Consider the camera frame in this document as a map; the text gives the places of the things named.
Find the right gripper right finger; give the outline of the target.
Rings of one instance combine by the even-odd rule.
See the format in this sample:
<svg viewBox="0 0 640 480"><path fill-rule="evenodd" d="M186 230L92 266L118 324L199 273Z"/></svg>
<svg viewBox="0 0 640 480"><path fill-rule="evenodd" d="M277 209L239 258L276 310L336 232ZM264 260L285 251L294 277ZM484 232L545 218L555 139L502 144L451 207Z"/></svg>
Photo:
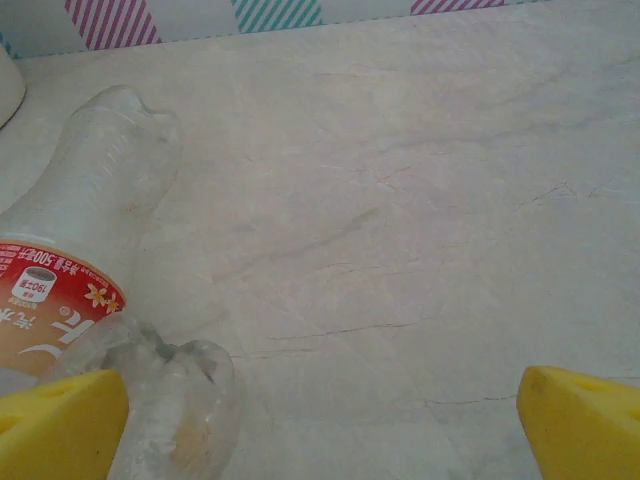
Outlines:
<svg viewBox="0 0 640 480"><path fill-rule="evenodd" d="M516 407L543 480L640 480L640 388L532 366Z"/></svg>

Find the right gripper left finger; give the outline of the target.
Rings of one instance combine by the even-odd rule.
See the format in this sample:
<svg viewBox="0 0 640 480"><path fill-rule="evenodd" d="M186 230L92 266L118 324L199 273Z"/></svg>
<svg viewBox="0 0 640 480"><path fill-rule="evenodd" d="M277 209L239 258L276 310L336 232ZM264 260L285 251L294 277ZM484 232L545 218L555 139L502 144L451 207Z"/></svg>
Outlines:
<svg viewBox="0 0 640 480"><path fill-rule="evenodd" d="M114 370L0 396L0 480L106 480L128 414Z"/></svg>

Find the clear bottle red peach label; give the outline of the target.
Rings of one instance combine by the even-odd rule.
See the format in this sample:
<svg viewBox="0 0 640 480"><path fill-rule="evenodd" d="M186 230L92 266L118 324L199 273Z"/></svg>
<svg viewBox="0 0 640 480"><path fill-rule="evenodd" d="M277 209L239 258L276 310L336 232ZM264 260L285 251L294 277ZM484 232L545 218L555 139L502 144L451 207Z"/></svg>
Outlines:
<svg viewBox="0 0 640 480"><path fill-rule="evenodd" d="M35 385L125 307L145 222L181 151L177 116L126 86L66 121L43 174L0 213L0 396Z"/></svg>

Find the white plastic bin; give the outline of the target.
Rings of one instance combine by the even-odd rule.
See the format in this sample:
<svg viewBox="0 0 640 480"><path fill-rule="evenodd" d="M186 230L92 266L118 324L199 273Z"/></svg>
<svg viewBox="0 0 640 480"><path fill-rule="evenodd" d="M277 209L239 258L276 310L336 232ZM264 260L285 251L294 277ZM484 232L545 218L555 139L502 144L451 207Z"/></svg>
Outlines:
<svg viewBox="0 0 640 480"><path fill-rule="evenodd" d="M25 93L26 85L21 71L0 43L0 129L20 108Z"/></svg>

